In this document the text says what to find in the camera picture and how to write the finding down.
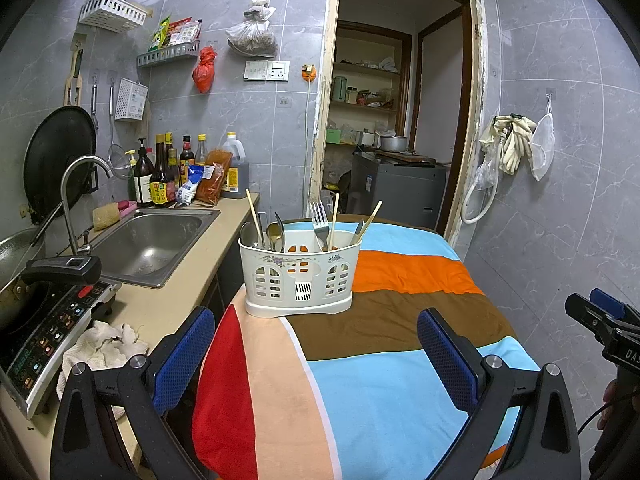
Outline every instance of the stainless steel sink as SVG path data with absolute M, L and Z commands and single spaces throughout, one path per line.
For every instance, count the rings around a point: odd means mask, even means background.
M 203 209 L 137 209 L 94 241 L 102 275 L 159 288 L 220 214 Z

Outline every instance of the blue gripper pad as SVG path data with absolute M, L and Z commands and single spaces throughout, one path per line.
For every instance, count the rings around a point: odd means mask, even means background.
M 175 408 L 213 339 L 215 320 L 203 310 L 156 375 L 154 408 L 159 415 Z
M 466 361 L 427 310 L 418 314 L 418 339 L 453 405 L 471 414 L 478 405 L 478 383 Z
M 594 288 L 591 291 L 589 301 L 611 314 L 614 319 L 623 319 L 625 317 L 625 304 L 599 288 Z

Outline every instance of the metal screw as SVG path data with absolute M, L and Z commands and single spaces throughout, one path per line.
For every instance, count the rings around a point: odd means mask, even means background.
M 554 377 L 560 375 L 560 368 L 556 364 L 549 363 L 545 368 L 549 375 L 553 375 Z
M 134 355 L 129 361 L 132 368 L 142 368 L 146 363 L 146 357 L 143 355 Z
M 86 370 L 86 364 L 84 363 L 76 363 L 71 367 L 71 373 L 73 375 L 83 374 L 85 370 Z
M 503 364 L 502 359 L 497 355 L 488 355 L 484 360 L 491 368 L 500 368 Z

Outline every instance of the red plastic bag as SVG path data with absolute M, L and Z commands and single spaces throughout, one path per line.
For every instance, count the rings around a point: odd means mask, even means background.
M 216 59 L 217 55 L 211 46 L 206 46 L 200 51 L 200 62 L 193 69 L 193 82 L 196 83 L 196 88 L 201 94 L 208 92 L 211 88 L 213 75 L 215 74 L 213 60 Z

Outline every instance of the red fabric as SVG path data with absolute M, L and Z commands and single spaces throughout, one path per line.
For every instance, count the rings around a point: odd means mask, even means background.
M 233 305 L 226 310 L 204 363 L 191 436 L 198 459 L 224 480 L 257 480 L 254 410 Z
M 211 46 L 206 46 L 200 51 L 200 62 L 198 66 L 193 69 L 193 82 L 196 83 L 196 88 L 201 94 L 208 92 L 213 83 L 213 76 L 215 74 L 213 60 L 216 59 L 216 56 L 217 54 Z

